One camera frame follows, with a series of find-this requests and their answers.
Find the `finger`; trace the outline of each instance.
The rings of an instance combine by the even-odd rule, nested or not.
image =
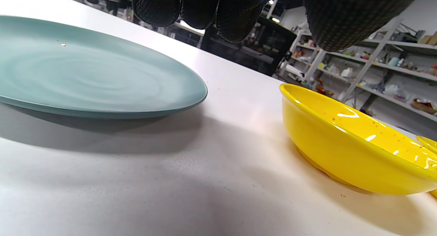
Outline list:
[[[217,9],[217,30],[230,42],[247,37],[264,5],[269,0],[220,0]]]
[[[206,29],[214,19],[219,0],[182,0],[182,19],[195,29]]]
[[[339,51],[369,37],[414,0],[305,0],[317,45]]]
[[[180,0],[132,0],[135,15],[142,21],[165,27],[173,24],[181,12]]]

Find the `plate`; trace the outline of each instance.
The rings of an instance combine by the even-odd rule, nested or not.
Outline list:
[[[206,84],[180,62],[117,37],[0,16],[0,102],[67,116],[135,119],[190,109]]]

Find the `yellow bowl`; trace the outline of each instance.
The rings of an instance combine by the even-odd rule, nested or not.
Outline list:
[[[437,153],[437,141],[434,141],[432,139],[426,138],[424,136],[417,136],[417,140],[420,144],[422,144],[425,148],[428,148],[431,150],[431,152]],[[430,192],[435,198],[437,198],[437,191],[431,191]]]
[[[299,152],[333,179],[408,195],[437,189],[437,156],[398,131],[306,88],[282,84],[285,128]]]

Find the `cardboard box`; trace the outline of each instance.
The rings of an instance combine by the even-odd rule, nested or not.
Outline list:
[[[437,45],[437,36],[431,37],[431,39],[429,39],[426,44],[433,45],[433,46]]]
[[[431,40],[431,35],[425,35],[420,41],[419,44],[428,44],[429,40]]]

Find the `white wall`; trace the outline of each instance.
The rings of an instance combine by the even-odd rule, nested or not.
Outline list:
[[[415,0],[401,13],[402,23],[415,30],[426,30],[426,35],[437,31],[437,0]]]
[[[297,24],[306,21],[305,7],[296,7],[284,11],[280,24],[287,29],[291,29]]]

